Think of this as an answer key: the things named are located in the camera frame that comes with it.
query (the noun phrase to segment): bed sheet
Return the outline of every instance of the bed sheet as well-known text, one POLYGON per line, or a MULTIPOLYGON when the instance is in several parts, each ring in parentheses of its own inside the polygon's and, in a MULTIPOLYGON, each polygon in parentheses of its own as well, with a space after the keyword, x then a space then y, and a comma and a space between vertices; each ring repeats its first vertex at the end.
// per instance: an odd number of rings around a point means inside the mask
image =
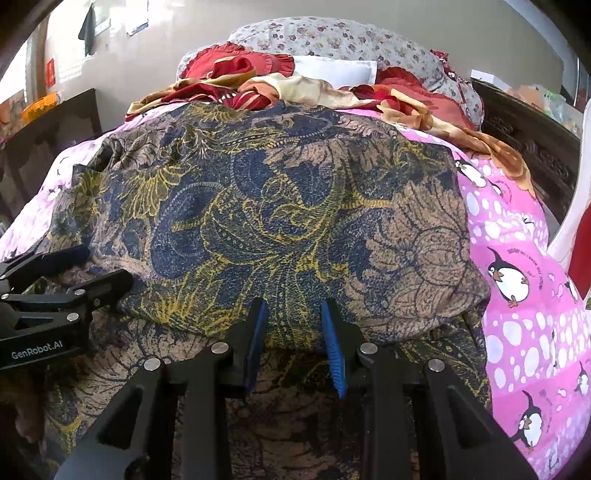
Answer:
POLYGON ((135 128, 185 103, 177 102, 159 106, 138 115, 132 121, 124 122, 95 140, 82 142, 62 151, 51 165, 39 192, 23 207, 12 225, 0 238, 0 261, 26 252, 45 235, 51 223, 51 214, 57 196, 72 184, 72 167, 76 164, 87 165, 105 138, 116 132, 135 128))
POLYGON ((489 158, 398 128, 410 140, 448 146, 456 159, 470 257, 491 286, 482 325, 493 415, 539 478, 553 478, 589 424, 591 326, 576 287, 547 253, 543 209, 489 158))

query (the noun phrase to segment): white wall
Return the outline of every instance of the white wall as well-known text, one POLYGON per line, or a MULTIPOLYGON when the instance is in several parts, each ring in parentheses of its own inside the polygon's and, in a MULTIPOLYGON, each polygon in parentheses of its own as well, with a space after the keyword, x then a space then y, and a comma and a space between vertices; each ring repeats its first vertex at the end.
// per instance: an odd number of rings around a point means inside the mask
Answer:
POLYGON ((505 0, 519 14, 524 17, 544 39, 550 44, 556 54, 562 59, 564 70, 562 74, 562 85, 575 98, 577 83, 577 56, 570 48, 566 38, 560 30, 552 23, 552 20, 539 10, 530 0, 505 0))
POLYGON ((446 51, 458 74, 494 73, 512 86, 558 91, 563 63, 548 42, 504 0, 150 0, 150 26, 127 37, 125 0, 96 0, 111 27, 84 58, 77 39, 89 0, 64 0, 50 17, 46 60, 56 60, 55 90, 67 99, 98 91, 103 129, 119 125, 133 100, 174 82, 183 54, 225 40, 247 23, 297 15, 339 17, 389 28, 446 51))

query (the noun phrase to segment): blanket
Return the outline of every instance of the blanket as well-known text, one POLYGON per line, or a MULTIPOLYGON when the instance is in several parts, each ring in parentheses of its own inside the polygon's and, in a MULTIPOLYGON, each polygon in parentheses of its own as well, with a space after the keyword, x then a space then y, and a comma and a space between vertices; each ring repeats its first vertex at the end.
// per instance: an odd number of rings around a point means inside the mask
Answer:
POLYGON ((236 478, 358 474, 358 419, 338 407, 322 353, 326 297, 369 340, 443 358, 490 407, 490 289, 470 260, 453 156, 377 119, 194 102, 113 134, 74 166, 39 251, 79 243, 91 260, 60 287, 117 268, 135 284, 123 317, 96 315, 88 355, 48 369, 46 475, 147 357, 192 357, 256 296, 268 353, 248 403, 229 403, 236 478))

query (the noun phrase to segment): metal screw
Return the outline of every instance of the metal screw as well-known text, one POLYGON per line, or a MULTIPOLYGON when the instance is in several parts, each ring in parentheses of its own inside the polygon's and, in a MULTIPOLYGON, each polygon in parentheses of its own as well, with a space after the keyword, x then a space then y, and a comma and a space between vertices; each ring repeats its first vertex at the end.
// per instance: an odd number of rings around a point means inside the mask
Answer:
POLYGON ((429 370, 434 372, 441 372, 445 369, 445 364, 443 360, 439 360, 438 358, 431 358, 427 364, 429 370))
POLYGON ((157 370, 161 365, 160 359, 156 358, 156 357, 152 357, 152 358, 148 358, 145 362, 144 362, 144 368, 148 371, 148 372, 153 372, 154 370, 157 370))
POLYGON ((359 350, 361 350, 361 353, 365 353, 365 355, 373 355, 378 351, 378 346, 375 343, 365 342, 361 344, 359 350))
POLYGON ((226 353, 228 350, 230 350, 230 346, 226 342, 217 342, 212 345, 213 353, 226 353))

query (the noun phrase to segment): ruffled red pillow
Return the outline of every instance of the ruffled red pillow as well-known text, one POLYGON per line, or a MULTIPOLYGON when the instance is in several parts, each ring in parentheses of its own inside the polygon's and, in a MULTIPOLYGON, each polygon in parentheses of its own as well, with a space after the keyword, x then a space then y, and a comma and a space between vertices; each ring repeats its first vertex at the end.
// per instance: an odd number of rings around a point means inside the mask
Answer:
POLYGON ((212 45, 200 51, 191 60, 181 74, 181 78, 207 79, 213 71, 216 60, 225 57, 244 57, 255 68, 258 76, 270 73, 281 73, 284 77, 290 77, 294 73, 295 62, 293 57, 284 54, 270 54, 259 51, 250 51, 242 45, 226 42, 223 45, 212 45))

